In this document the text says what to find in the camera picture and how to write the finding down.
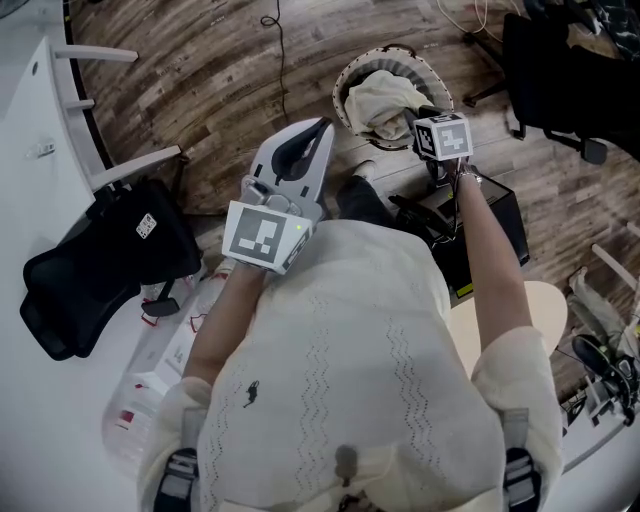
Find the black office chair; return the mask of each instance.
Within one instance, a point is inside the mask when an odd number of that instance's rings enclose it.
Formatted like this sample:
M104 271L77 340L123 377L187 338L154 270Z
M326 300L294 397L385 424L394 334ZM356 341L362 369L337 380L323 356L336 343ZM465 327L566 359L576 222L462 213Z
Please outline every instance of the black office chair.
M507 14L502 55L474 34L465 34L467 43L478 44L496 60L505 80L464 103L475 107L477 101L508 90L520 123L514 137L524 139L526 127L533 126L594 164L607 155L606 146L594 139L610 141L640 160L640 66L570 48L565 21L533 22Z
M173 280L198 270L198 246L173 197L162 182L144 181L78 236L26 263L20 314L51 358L87 357L141 284L166 283L151 312L168 314L177 307L167 298Z

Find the laundry basket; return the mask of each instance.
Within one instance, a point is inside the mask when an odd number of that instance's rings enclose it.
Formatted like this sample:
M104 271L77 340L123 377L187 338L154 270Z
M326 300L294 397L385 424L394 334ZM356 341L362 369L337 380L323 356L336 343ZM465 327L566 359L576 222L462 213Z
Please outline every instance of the laundry basket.
M424 94L431 103L443 110L453 110L453 99L440 77L424 59L416 55L415 50L402 44L390 44L384 48L375 48L364 55L360 55L349 64L333 88L333 106L338 117L347 129L354 135L367 139L378 149L384 151L398 151L413 144L413 135L407 135L398 140L385 140L374 133L356 134L351 128L349 117L344 104L349 96L349 89L360 85L375 71L385 70L396 76L411 80L418 92Z

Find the sticker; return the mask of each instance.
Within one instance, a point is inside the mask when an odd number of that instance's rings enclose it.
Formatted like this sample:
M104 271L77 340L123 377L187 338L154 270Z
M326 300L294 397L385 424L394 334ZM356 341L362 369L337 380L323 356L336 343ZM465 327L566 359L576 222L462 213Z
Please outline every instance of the sticker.
M285 271L289 270L289 267L293 263L293 260L295 260L298 257L298 254L300 254L300 252L302 251L302 248L305 246L305 244L309 241L310 238L311 238L311 230L305 231L304 235L302 235L302 238L298 242L298 245L294 247L293 251L291 251L291 254L289 254L289 257L287 258L287 260L282 264L282 268L284 268Z
M461 298L467 293L471 293L472 291L473 291L473 283L469 283L467 286L463 286L462 288L460 288L456 292L456 295L458 296L458 298Z
M147 213L140 221L140 224L138 224L136 232L140 235L140 238L144 240L149 236L149 233L153 231L153 228L155 228L157 224L156 219L154 219L150 213Z

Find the chair leg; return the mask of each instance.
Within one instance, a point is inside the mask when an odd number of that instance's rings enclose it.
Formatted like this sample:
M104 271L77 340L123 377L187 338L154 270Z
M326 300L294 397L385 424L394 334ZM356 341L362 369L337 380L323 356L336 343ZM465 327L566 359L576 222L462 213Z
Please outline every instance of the chair leg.
M180 155L178 157L178 170L173 176L173 181L171 182L171 197L173 197L176 201L178 200L178 196L180 195L180 187L182 186L182 176L184 175L184 168L189 163L189 159Z
M467 107L474 108L478 101L480 101L480 100L482 100L484 98L488 98L489 96L493 96L494 94L497 94L499 92L506 91L506 90L507 90L507 81L506 80L502 80L502 81L498 82L497 84L492 85L488 89L485 89L484 91L479 92L478 94L475 94L473 96L467 96L466 98L463 98L462 102Z
M551 130L545 130L547 139L560 142L565 146L580 152L580 156L585 162L594 165L602 165L607 159L607 146L592 139L575 140L563 135L556 135Z
M520 123L520 128L518 130L511 130L511 135L518 140L524 140L527 136L527 125Z
M495 60L498 63L498 65L504 69L504 66L502 65L503 63L502 55L500 55L497 51L495 51L491 46L485 43L478 36L476 36L471 32L467 32L462 38L462 40L467 44L473 44L473 43L477 44L480 48L482 48L485 52L487 52L487 55L489 55L489 57Z
M93 100L66 101L62 106L66 110L90 110L95 107L96 102Z
M104 48L102 46L82 46L77 44L54 47L53 55L56 59L96 59L119 62L133 62L138 59L138 52L132 52L130 50Z

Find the white knit sweater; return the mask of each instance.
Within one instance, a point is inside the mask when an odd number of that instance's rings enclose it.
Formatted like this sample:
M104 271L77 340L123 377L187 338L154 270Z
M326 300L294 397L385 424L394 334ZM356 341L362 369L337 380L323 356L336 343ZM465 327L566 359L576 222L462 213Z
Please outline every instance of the white knit sweater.
M522 407L548 489L562 467L561 422L540 334L501 336L470 382L449 310L421 240L321 223L289 273L266 288L213 391L186 379L165 399L141 473L143 508L178 447L185 406L208 408L198 443L203 512L224 501L333 512L344 493L334 473L342 445L358 453L350 493L364 488L387 512L501 510L498 412Z

